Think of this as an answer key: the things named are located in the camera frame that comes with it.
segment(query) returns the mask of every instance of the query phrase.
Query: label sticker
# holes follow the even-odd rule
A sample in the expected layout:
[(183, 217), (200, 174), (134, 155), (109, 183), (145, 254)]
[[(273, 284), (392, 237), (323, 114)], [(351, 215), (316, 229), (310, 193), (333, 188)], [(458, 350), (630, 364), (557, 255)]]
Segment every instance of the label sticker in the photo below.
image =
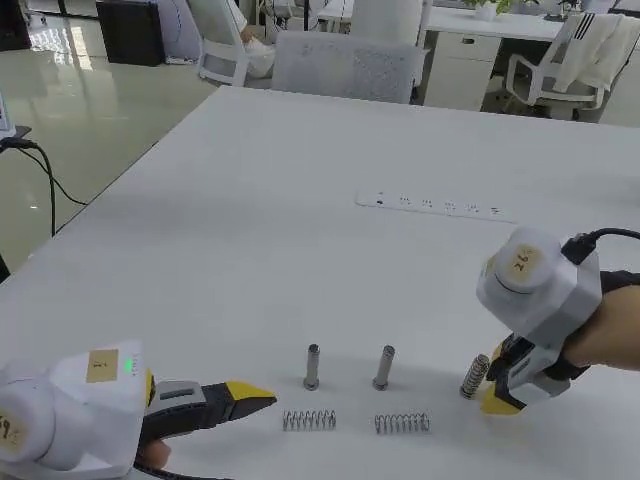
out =
[(515, 282), (525, 283), (540, 260), (542, 260), (540, 250), (524, 243), (518, 245), (509, 262), (509, 277)]
[(0, 410), (0, 448), (17, 453), (22, 448), (27, 431), (22, 423)]
[(118, 350), (89, 352), (87, 383), (113, 382), (118, 378)]

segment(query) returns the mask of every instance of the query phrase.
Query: compression spring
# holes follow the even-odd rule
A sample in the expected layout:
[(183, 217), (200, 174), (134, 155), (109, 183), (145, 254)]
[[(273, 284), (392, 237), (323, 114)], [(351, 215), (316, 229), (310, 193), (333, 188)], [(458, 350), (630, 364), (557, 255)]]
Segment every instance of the compression spring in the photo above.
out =
[(336, 428), (335, 410), (285, 410), (282, 429), (287, 430), (333, 430)]
[(376, 415), (373, 418), (376, 433), (428, 432), (429, 415), (426, 413), (403, 413), (398, 415)]
[(460, 395), (467, 399), (475, 395), (482, 380), (484, 380), (484, 376), (489, 370), (490, 363), (489, 357), (483, 354), (474, 358), (471, 367), (469, 367), (469, 371), (464, 377), (462, 385), (460, 385)]

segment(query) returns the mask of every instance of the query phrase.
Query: power outlet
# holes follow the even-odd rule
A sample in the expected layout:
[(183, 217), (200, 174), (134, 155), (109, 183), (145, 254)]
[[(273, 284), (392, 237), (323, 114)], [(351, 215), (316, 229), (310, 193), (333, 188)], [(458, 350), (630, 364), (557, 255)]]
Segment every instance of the power outlet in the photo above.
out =
[(442, 202), (409, 196), (405, 193), (388, 193), (377, 191), (375, 193), (358, 193), (356, 204), (361, 207), (388, 208), (405, 212), (432, 213), (446, 215)]
[(383, 190), (358, 192), (356, 204), (362, 207), (388, 208), (405, 212), (430, 213), (449, 217), (474, 218), (491, 222), (516, 223), (499, 207), (484, 207), (474, 202), (458, 204), (451, 200), (435, 200), (427, 196), (391, 193)]

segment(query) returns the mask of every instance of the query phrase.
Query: white desk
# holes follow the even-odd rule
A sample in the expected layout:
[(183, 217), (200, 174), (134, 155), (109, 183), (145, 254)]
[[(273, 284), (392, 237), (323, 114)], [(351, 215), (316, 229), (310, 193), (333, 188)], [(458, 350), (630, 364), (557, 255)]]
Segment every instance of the white desk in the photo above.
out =
[[(332, 0), (318, 18), (334, 31), (335, 25), (351, 21), (352, 11), (353, 0)], [(486, 22), (475, 18), (474, 10), (443, 7), (433, 7), (427, 25), (428, 31), (440, 33), (431, 68), (425, 68), (424, 104), (476, 111), (482, 107), (503, 38), (550, 42), (562, 26), (541, 16), (510, 13)]]
[[(331, 0), (320, 11), (318, 18), (328, 22), (351, 22), (353, 0)], [(459, 8), (433, 7), (428, 21), (428, 30), (432, 32), (451, 32), (469, 35), (482, 35), (498, 38), (519, 38), (523, 40), (551, 41), (562, 26), (561, 23), (548, 22), (541, 16), (504, 13), (492, 22), (475, 18), (475, 10)]]
[[(523, 147), (532, 132), (545, 141)], [(320, 136), (340, 155), (314, 147)], [(491, 203), (558, 235), (638, 228), (639, 148), (631, 129), (221, 88), (0, 287), (0, 363), (132, 337), (161, 379), (277, 392), (260, 414), (172, 440), (169, 468), (192, 475), (635, 478), (636, 374), (594, 368), (511, 418), (458, 394), (474, 355), (507, 333), (474, 289), (512, 226), (354, 196)], [(601, 258), (637, 270), (640, 247), (607, 240)], [(316, 392), (301, 386), (311, 342)], [(377, 392), (386, 343), (396, 361)], [(337, 411), (335, 432), (280, 430), (283, 408), (319, 407)], [(430, 435), (375, 435), (374, 413), (424, 409)]]

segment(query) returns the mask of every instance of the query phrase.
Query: human hand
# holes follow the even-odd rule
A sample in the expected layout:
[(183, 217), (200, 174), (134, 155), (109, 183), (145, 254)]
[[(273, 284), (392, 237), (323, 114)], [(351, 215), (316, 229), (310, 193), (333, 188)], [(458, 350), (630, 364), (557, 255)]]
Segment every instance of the human hand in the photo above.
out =
[(605, 294), (593, 316), (569, 337), (563, 353), (578, 367), (640, 370), (640, 286)]
[(142, 451), (140, 462), (149, 468), (162, 470), (169, 460), (171, 448), (162, 440), (153, 442)]

